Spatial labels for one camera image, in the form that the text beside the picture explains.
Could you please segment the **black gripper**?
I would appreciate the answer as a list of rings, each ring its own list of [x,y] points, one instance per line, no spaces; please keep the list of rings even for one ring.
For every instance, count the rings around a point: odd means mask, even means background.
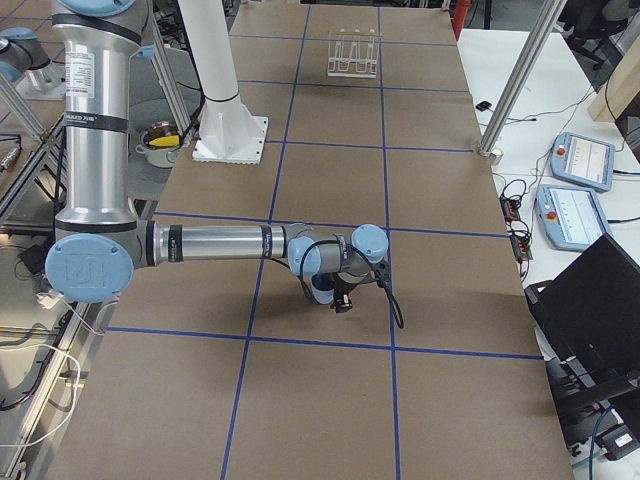
[[[346,313],[353,308],[350,293],[368,279],[368,275],[356,276],[351,273],[331,273],[333,282],[333,301],[331,308],[336,313]]]

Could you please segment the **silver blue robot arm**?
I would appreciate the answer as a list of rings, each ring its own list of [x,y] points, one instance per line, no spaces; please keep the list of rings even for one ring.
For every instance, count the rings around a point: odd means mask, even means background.
[[[46,276],[83,303],[122,292],[138,268],[192,260],[270,259],[287,265],[308,300],[348,311],[351,292],[389,285],[386,233],[372,224],[323,235],[304,224],[163,226],[129,203],[130,62],[151,27],[147,1],[56,1],[52,25],[65,45],[68,187],[56,215]]]
[[[51,63],[36,34],[27,27],[1,31],[1,74],[11,83],[28,71],[40,71]]]

